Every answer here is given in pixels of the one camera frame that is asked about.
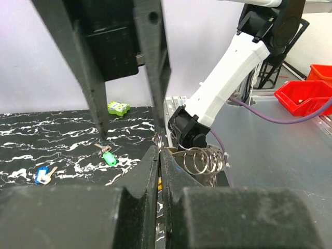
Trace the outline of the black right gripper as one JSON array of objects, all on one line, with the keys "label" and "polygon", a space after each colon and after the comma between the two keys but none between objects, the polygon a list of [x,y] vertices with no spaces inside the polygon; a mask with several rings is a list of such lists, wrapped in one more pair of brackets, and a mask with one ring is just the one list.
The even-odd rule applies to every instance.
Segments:
[{"label": "black right gripper", "polygon": [[156,133],[165,134],[163,103],[171,66],[162,1],[32,3],[80,84],[102,139],[108,131],[105,81],[136,75],[136,55],[140,52],[154,105]]}]

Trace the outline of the metal key ring disc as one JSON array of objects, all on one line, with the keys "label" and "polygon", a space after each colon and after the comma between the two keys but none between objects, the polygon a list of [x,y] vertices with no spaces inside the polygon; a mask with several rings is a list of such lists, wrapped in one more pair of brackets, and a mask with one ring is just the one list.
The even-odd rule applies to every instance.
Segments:
[{"label": "metal key ring disc", "polygon": [[214,145],[171,153],[180,168],[207,187],[217,186],[217,174],[229,167],[228,153]]}]

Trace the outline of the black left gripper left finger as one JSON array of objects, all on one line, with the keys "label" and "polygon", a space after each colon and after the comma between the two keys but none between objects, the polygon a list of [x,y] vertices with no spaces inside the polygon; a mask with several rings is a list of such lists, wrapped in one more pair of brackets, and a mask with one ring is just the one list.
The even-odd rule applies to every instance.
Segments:
[{"label": "black left gripper left finger", "polygon": [[110,186],[1,193],[1,248],[154,248],[159,150]]}]

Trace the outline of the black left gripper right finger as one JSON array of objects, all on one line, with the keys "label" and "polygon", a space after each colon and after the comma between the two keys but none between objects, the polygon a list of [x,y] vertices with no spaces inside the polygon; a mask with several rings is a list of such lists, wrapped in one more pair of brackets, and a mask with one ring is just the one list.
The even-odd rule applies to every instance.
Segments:
[{"label": "black left gripper right finger", "polygon": [[323,248],[304,201],[287,188],[202,186],[160,153],[166,248]]}]

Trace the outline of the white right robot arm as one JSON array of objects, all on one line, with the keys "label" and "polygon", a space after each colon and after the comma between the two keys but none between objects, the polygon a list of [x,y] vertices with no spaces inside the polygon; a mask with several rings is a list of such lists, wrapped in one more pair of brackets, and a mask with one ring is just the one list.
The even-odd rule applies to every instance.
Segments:
[{"label": "white right robot arm", "polygon": [[284,59],[295,42],[304,1],[245,1],[223,57],[169,122],[163,101],[171,67],[161,1],[33,1],[70,67],[101,138],[107,137],[105,82],[146,67],[157,131],[181,148],[204,148],[215,117],[244,78],[267,59]]}]

